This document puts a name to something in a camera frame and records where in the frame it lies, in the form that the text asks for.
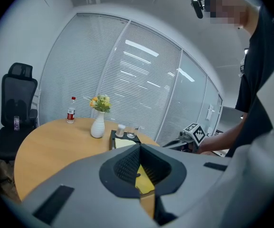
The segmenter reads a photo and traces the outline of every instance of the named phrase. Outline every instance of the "flower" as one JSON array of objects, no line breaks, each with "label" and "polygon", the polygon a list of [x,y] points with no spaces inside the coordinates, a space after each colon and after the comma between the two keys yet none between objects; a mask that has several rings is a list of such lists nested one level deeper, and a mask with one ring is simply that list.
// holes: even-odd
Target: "flower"
[{"label": "flower", "polygon": [[95,101],[91,101],[91,102],[89,103],[89,106],[90,106],[90,107],[94,107],[94,106],[95,106]]},{"label": "flower", "polygon": [[98,95],[89,99],[89,106],[100,112],[109,112],[111,103],[110,98],[107,95]]}]

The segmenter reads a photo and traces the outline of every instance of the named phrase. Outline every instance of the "office chair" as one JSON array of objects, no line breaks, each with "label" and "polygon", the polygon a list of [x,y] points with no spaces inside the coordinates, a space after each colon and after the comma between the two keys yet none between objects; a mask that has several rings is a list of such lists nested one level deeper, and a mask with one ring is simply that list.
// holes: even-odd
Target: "office chair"
[{"label": "office chair", "polygon": [[[21,143],[36,128],[38,112],[30,108],[38,82],[31,78],[31,72],[32,66],[16,64],[2,79],[0,159],[7,162],[15,160]],[[14,116],[20,118],[18,131],[14,130]]]}]

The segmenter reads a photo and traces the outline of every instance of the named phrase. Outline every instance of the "white blinds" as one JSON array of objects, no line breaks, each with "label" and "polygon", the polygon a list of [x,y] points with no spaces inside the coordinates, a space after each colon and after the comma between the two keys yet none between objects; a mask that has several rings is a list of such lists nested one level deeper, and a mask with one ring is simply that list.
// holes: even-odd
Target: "white blinds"
[{"label": "white blinds", "polygon": [[76,15],[64,28],[41,79],[40,122],[65,118],[71,97],[76,116],[90,117],[83,96],[94,96],[108,56],[127,21],[101,15]]},{"label": "white blinds", "polygon": [[[198,123],[201,125],[202,129],[206,133],[208,132],[208,129],[211,126],[212,121],[215,119],[214,114],[216,112],[217,100],[218,100],[218,91],[214,87],[211,80],[208,79],[207,80],[207,85],[206,85],[206,90],[205,90],[204,103],[203,103],[203,107],[202,107],[202,110],[200,112],[199,119],[198,119]],[[214,112],[212,112],[210,120],[207,120],[206,118],[207,118],[207,115],[208,115],[210,105],[213,106]]]},{"label": "white blinds", "polygon": [[206,80],[206,74],[183,53],[171,103],[157,137],[160,146],[178,138],[181,130],[197,122]]},{"label": "white blinds", "polygon": [[107,120],[139,124],[155,138],[174,86],[180,49],[138,24],[131,23],[117,44],[104,75],[101,94],[111,98]]}]

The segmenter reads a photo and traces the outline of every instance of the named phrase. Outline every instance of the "human arm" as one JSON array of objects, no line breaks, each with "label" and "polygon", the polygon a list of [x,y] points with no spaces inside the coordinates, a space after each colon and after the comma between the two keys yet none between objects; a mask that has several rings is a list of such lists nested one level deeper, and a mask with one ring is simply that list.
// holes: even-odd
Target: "human arm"
[{"label": "human arm", "polygon": [[212,137],[205,138],[200,144],[198,152],[202,153],[206,151],[219,151],[230,149],[238,137],[247,117],[247,113],[244,113],[242,121],[234,128]]}]

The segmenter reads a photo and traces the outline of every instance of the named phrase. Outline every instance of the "black tray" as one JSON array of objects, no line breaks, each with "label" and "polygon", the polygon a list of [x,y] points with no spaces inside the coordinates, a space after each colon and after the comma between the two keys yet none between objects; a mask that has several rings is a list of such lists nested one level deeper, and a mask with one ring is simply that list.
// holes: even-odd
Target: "black tray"
[{"label": "black tray", "polygon": [[127,140],[131,140],[134,141],[135,143],[141,143],[141,141],[138,139],[138,136],[136,135],[135,138],[128,138],[127,137],[127,132],[124,132],[123,137],[119,138],[116,136],[116,130],[112,130],[110,132],[110,138],[109,138],[109,150],[113,150],[115,149],[115,138],[118,139],[127,139]]}]

